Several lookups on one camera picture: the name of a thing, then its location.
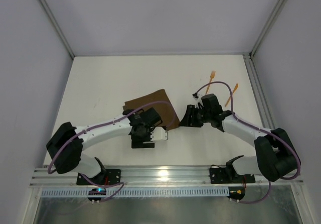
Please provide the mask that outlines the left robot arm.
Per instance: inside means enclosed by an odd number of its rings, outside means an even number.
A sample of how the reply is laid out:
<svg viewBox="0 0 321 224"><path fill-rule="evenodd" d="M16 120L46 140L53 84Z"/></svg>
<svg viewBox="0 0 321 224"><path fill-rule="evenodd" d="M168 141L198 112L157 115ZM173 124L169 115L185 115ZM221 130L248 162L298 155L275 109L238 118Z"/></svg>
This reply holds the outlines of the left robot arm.
<svg viewBox="0 0 321 224"><path fill-rule="evenodd" d="M168 138L162 123L153 107L125 110L117 117L96 125L75 127L70 122L63 123L46 144L52 159L48 173L77 172L89 183L105 185L107 169L97 157L84 154L84 150L121 136L130 137L133 149L154 148L156 142Z"/></svg>

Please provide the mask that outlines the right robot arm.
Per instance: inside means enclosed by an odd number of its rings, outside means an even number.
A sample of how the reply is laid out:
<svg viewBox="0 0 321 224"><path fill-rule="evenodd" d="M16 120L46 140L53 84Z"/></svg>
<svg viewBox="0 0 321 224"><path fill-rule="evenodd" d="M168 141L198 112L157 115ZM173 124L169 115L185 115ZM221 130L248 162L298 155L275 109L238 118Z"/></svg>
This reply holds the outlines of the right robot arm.
<svg viewBox="0 0 321 224"><path fill-rule="evenodd" d="M234 112L223 110L217 97L208 94L197 105L189 104L181 127L201 128L210 124L223 133L243 140L255 149L255 156L237 156L226 162L225 171L230 180L244 175L262 175L274 182L286 179L298 170L300 159L284 129L262 129L238 118Z"/></svg>

